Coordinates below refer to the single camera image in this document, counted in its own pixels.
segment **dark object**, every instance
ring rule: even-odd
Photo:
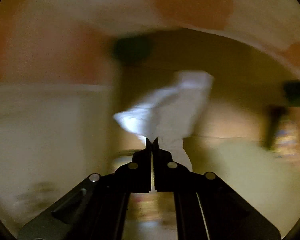
[[[289,102],[289,106],[300,107],[300,81],[293,80],[283,85],[285,97]]]
[[[173,162],[157,139],[153,144],[147,139],[146,148],[115,173],[83,180],[27,223],[18,239],[121,239],[130,193],[151,190],[151,153],[155,189],[174,192],[179,240],[281,239],[277,228],[217,175],[196,174]]]
[[[266,141],[264,147],[271,150],[274,143],[275,135],[279,127],[279,122],[284,114],[287,114],[288,110],[284,106],[270,106],[270,125],[268,128],[268,134],[266,135]]]
[[[146,36],[132,36],[118,39],[113,55],[123,65],[133,65],[146,59],[152,51],[152,43]]]

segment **screw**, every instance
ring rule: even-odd
[[[175,169],[176,167],[178,167],[178,164],[176,164],[175,162],[169,162],[167,165],[170,169]]]
[[[138,168],[138,164],[137,163],[129,163],[128,168],[131,170],[135,170],[136,168]]]
[[[207,172],[207,173],[205,174],[205,176],[206,176],[207,179],[210,179],[210,180],[216,178],[216,175],[215,175],[213,172],[210,172],[210,171]]]
[[[97,174],[97,173],[94,173],[94,174],[91,174],[89,179],[92,181],[92,182],[96,182],[100,179],[100,175]]]

